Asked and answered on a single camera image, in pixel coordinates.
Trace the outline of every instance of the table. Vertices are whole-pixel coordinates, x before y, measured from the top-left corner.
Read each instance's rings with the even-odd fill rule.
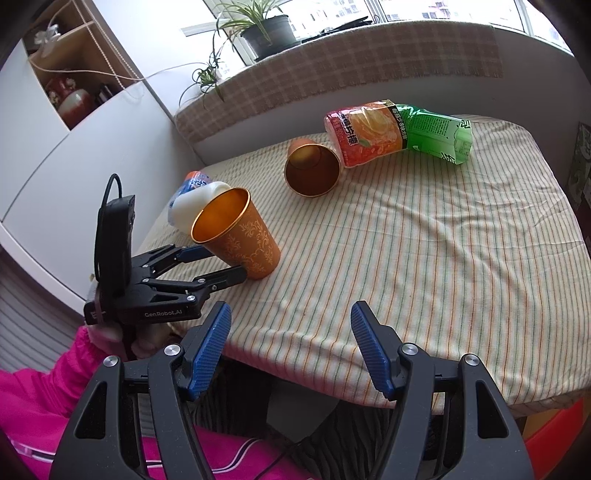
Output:
[[[518,415],[579,398],[591,383],[591,261],[580,229],[531,135],[470,119],[467,163],[404,151],[346,170],[316,199],[284,183],[288,142],[205,168],[251,191],[282,252],[269,277],[206,303],[204,313],[215,300],[232,308],[224,354],[334,397],[391,406],[350,329],[351,305],[366,300],[432,356],[481,357]],[[326,134],[310,137],[330,146]],[[191,244],[165,214],[141,251]],[[165,278],[225,267],[213,258]],[[442,405],[436,397],[435,410]]]

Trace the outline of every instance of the red vase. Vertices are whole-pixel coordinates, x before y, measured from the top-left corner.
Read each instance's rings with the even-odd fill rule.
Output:
[[[69,94],[76,90],[76,82],[74,79],[66,77],[65,75],[57,75],[45,85],[45,93],[56,110]]]
[[[57,113],[71,130],[90,115],[94,109],[95,103],[90,93],[84,89],[78,89],[61,102]]]

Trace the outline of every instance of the hand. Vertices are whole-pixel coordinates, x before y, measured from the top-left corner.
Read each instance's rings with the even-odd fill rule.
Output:
[[[88,337],[93,345],[107,355],[117,355],[127,360],[123,346],[123,331],[117,323],[100,323],[88,326]],[[158,350],[170,343],[178,343],[180,339],[173,335],[166,323],[139,325],[136,327],[136,338],[131,344],[131,351],[138,359],[149,358]]]

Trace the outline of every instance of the window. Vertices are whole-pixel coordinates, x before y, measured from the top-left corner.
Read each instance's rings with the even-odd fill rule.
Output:
[[[292,23],[305,26],[294,33],[299,40],[313,37],[322,30],[338,27],[359,17],[372,17],[363,0],[290,0],[281,5],[281,10],[289,15]],[[310,17],[311,12],[314,13],[315,21]]]
[[[453,16],[459,21],[501,25],[524,31],[514,0],[382,0],[381,4],[384,13],[398,14],[399,20],[445,19]]]
[[[363,16],[383,22],[453,18],[512,28],[568,50],[549,20],[527,0],[280,0],[280,7],[289,15],[291,29],[299,40]],[[220,12],[219,1],[168,0],[167,8],[162,11],[163,17],[182,29],[195,51],[195,61],[206,63],[209,59],[216,21],[212,12]],[[216,45],[221,46],[225,39],[225,36],[217,38]],[[252,51],[243,39],[238,37],[233,46],[226,43],[222,50],[224,78],[254,62]]]
[[[559,47],[569,49],[566,42],[562,39],[558,31],[552,26],[550,20],[548,20],[540,11],[533,7],[529,2],[525,1],[525,10],[529,17],[531,24],[531,34],[538,38],[543,38],[550,43],[558,45]]]
[[[186,35],[186,41],[194,52],[195,62],[207,63],[209,54],[212,52],[212,37],[215,30],[215,17],[207,5],[195,0],[168,0],[170,8],[163,9],[162,15],[166,20],[175,25],[179,30],[189,25],[198,25],[208,22],[208,27],[197,29],[193,34]],[[220,64],[220,74],[222,78],[228,78],[235,75],[244,68],[244,61],[230,45],[225,34],[215,39],[215,47],[222,48]],[[195,64],[195,68],[201,68],[204,65]]]
[[[203,32],[197,35],[191,35],[187,37],[187,42],[191,45],[195,52],[195,60],[207,63],[209,60],[209,54],[212,52],[212,35],[213,32]],[[238,71],[244,68],[244,62],[240,56],[232,49],[230,42],[223,43],[227,37],[223,34],[223,37],[215,37],[216,49],[221,48],[221,58],[219,73],[223,79],[235,75]],[[203,67],[203,65],[195,65],[195,68]]]

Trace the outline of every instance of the person's arm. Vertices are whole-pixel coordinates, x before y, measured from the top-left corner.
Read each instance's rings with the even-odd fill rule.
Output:
[[[59,357],[49,373],[29,368],[13,373],[18,392],[12,393],[25,396],[27,401],[33,400],[39,409],[69,417],[106,356],[91,343],[87,328],[80,327],[72,347]]]

